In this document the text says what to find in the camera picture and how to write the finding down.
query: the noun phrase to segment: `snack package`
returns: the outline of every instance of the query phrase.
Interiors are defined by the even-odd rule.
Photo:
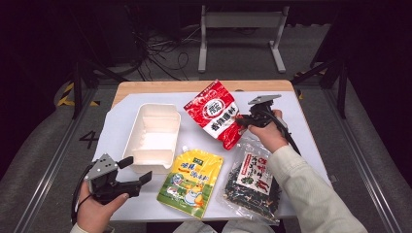
[[[235,122],[239,115],[233,96],[215,80],[184,106],[185,111],[215,139],[230,150],[236,145],[244,128]]]
[[[173,162],[157,201],[203,218],[210,201],[223,158],[203,150],[188,150]]]
[[[236,149],[239,153],[221,195],[223,202],[239,216],[279,225],[281,189],[266,164],[271,153],[259,141],[246,137]]]

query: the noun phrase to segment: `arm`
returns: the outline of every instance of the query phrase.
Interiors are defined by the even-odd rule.
[[[282,117],[280,111],[274,111]],[[250,126],[272,155],[268,168],[286,192],[302,232],[366,232],[337,193],[282,137],[272,122],[264,128]]]
[[[89,196],[87,182],[82,183],[79,202],[83,202],[78,207],[78,222],[73,226],[71,233],[101,233],[109,224],[110,217],[128,199],[128,194],[124,193],[112,202],[102,205],[93,197]]]

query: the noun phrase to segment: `sleeve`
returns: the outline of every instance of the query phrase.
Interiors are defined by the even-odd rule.
[[[80,226],[76,223],[72,230],[70,231],[70,233],[87,233],[86,231],[84,231],[82,228],[80,228]]]
[[[290,198],[302,232],[367,232],[333,188],[291,146],[270,155],[268,167]]]

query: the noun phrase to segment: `dark seaweed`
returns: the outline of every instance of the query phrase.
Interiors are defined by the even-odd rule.
[[[276,180],[272,179],[269,195],[265,195],[236,182],[241,167],[242,163],[228,174],[223,198],[271,221],[277,220],[275,212],[279,207],[281,190]]]

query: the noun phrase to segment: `number 4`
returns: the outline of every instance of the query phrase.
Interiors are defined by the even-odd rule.
[[[94,138],[94,135],[96,135],[96,132],[91,130],[86,135],[84,135],[82,138],[80,138],[79,141],[88,141],[87,149],[89,150],[91,148],[91,144],[93,143],[93,141],[98,141],[99,140],[99,138]]]

